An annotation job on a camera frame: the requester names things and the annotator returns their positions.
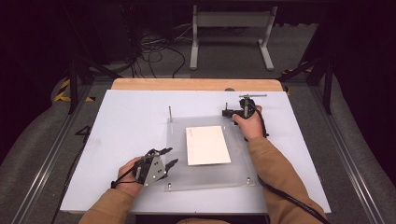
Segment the gray carpet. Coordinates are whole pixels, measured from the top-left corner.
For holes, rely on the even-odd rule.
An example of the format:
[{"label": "gray carpet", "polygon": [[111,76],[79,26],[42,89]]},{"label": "gray carpet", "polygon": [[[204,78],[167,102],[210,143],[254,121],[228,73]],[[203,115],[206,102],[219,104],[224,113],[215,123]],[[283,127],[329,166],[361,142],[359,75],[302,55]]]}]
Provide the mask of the gray carpet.
[{"label": "gray carpet", "polygon": [[[200,51],[198,69],[191,71],[191,42],[183,40],[172,45],[185,57],[184,66],[176,77],[213,77],[213,78],[276,78],[285,69],[295,67],[316,26],[275,27],[270,37],[268,49],[273,59],[275,71],[265,69],[256,39],[262,31],[247,29],[241,35],[231,34],[224,29],[207,30],[200,33]],[[182,57],[172,50],[161,51],[163,59],[152,64],[157,77],[170,77],[181,65]],[[152,59],[160,57],[153,53]],[[153,77],[149,64],[139,60],[138,75]],[[121,73],[125,77],[132,75],[131,69]],[[340,159],[334,137],[314,100],[312,91],[306,87],[300,74],[293,81],[285,83],[290,87],[290,103],[300,124],[318,174],[323,178],[323,188],[328,197],[332,213],[331,223],[373,223],[366,216],[361,200],[354,190],[344,164]],[[84,102],[78,111],[70,132],[64,139],[62,150],[48,176],[44,188],[33,204],[25,223],[50,223],[59,202],[64,181],[73,159],[83,146],[83,136],[75,133],[86,125],[93,125],[106,90],[111,86],[106,77],[98,77],[92,85],[89,96],[96,97],[94,102]],[[54,93],[60,89],[63,81],[54,87]],[[53,106],[33,121],[23,132],[7,158],[0,167],[0,223],[11,223],[23,198],[28,192],[35,174],[46,159],[60,128],[62,127],[69,103],[54,102]],[[366,181],[378,206],[384,223],[396,220],[396,189],[381,170],[370,149],[362,138],[336,80],[332,92],[332,119],[336,122],[350,154]],[[81,215],[59,212],[55,223],[77,223]],[[128,223],[134,223],[129,216]]]}]

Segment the metal rail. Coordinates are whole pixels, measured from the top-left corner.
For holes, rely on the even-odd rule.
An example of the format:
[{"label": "metal rail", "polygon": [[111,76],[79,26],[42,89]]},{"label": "metal rail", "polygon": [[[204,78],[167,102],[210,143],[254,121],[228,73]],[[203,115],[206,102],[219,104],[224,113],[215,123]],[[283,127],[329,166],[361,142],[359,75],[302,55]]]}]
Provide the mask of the metal rail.
[{"label": "metal rail", "polygon": [[356,193],[358,194],[358,197],[361,200],[361,204],[363,205],[363,209],[366,212],[367,217],[370,219],[371,223],[375,223],[375,224],[385,223],[384,219],[381,217],[381,214],[379,213],[378,208],[375,205],[375,202],[370,194],[370,191],[367,188],[363,176],[361,176],[358,167],[356,166],[352,156],[349,153],[347,145],[340,131],[338,130],[338,127],[334,119],[332,118],[331,115],[327,114],[326,109],[322,104],[323,99],[318,87],[309,87],[309,90],[311,91],[311,94],[314,100],[316,101],[323,118],[325,119],[327,125],[329,126],[330,131],[332,132],[332,136],[334,137],[334,140],[338,146],[337,147],[338,155],[340,156],[341,162],[344,164],[346,168],[346,172],[349,175],[349,179],[352,182],[353,188],[356,190]]},{"label": "metal rail", "polygon": [[61,127],[58,135],[56,136],[55,142],[53,143],[47,158],[44,160],[41,168],[35,175],[35,180],[32,183],[29,191],[27,192],[23,202],[21,203],[20,208],[18,209],[17,214],[13,218],[11,223],[25,223],[27,218],[35,206],[35,203],[40,196],[41,190],[44,188],[50,173],[52,171],[55,162],[57,161],[60,152],[64,147],[64,140],[69,133],[69,130],[76,119],[78,111],[80,110],[82,104],[85,102],[84,99],[88,96],[90,92],[91,86],[83,86],[81,94],[78,97],[78,105],[71,115],[67,115],[64,120],[64,124]]}]

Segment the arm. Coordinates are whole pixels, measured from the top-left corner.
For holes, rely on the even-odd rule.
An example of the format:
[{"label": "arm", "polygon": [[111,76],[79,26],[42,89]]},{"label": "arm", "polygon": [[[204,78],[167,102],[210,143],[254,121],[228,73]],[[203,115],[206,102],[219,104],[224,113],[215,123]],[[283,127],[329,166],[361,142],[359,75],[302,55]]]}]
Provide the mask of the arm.
[{"label": "arm", "polygon": [[[134,163],[140,158],[134,158],[119,169],[119,176],[127,172]],[[122,181],[134,182],[132,174],[125,176]],[[80,224],[98,223],[98,224],[116,224],[125,223],[128,211],[131,209],[134,199],[143,188],[137,183],[120,183],[115,189],[108,189],[106,193],[88,210]]]},{"label": "arm", "polygon": [[[233,115],[239,124],[242,134],[248,140],[248,152],[259,177],[276,189],[287,192],[302,203],[319,211],[324,217],[323,209],[312,201],[303,181],[295,172],[291,163],[282,153],[262,136],[260,117],[255,113],[249,119]],[[263,195],[272,223],[320,223],[303,209],[267,189]]]}]

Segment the white paper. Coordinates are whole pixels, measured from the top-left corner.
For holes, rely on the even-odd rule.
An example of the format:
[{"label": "white paper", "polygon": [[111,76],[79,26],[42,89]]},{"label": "white paper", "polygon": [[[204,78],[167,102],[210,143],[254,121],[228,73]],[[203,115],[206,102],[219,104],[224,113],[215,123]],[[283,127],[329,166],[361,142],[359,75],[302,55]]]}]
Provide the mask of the white paper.
[{"label": "white paper", "polygon": [[189,165],[231,162],[220,126],[186,128]]}]

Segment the brown long sleeve shirt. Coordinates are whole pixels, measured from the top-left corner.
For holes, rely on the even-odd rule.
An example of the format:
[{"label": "brown long sleeve shirt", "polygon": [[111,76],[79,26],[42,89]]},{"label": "brown long sleeve shirt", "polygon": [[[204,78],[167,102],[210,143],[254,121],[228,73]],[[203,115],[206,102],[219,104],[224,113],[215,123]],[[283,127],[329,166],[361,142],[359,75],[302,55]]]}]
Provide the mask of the brown long sleeve shirt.
[{"label": "brown long sleeve shirt", "polygon": [[[247,147],[257,174],[265,183],[287,192],[325,217],[323,209],[309,198],[303,181],[291,163],[270,141],[263,137],[255,138],[248,142]],[[294,203],[267,189],[263,190],[263,198],[267,204],[271,223],[320,223]],[[123,224],[133,203],[134,198],[129,194],[117,189],[108,189],[79,223]],[[178,223],[224,224],[227,222],[189,218]]]}]

